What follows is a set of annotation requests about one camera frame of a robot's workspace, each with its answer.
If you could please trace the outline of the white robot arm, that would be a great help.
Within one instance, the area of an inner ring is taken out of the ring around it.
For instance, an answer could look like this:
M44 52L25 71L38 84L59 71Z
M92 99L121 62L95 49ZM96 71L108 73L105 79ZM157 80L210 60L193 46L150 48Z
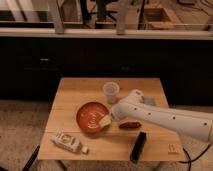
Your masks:
M213 114L172 108L162 108L144 103L143 93L132 90L114 104L107 116L99 122L100 127L125 118L145 120L177 133L213 145Z

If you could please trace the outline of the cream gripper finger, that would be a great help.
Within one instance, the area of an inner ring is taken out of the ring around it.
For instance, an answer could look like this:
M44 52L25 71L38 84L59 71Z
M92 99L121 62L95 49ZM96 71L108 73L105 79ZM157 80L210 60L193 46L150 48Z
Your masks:
M101 128L104 128L105 126L111 124L111 118L108 115L106 115L98 122L98 124Z

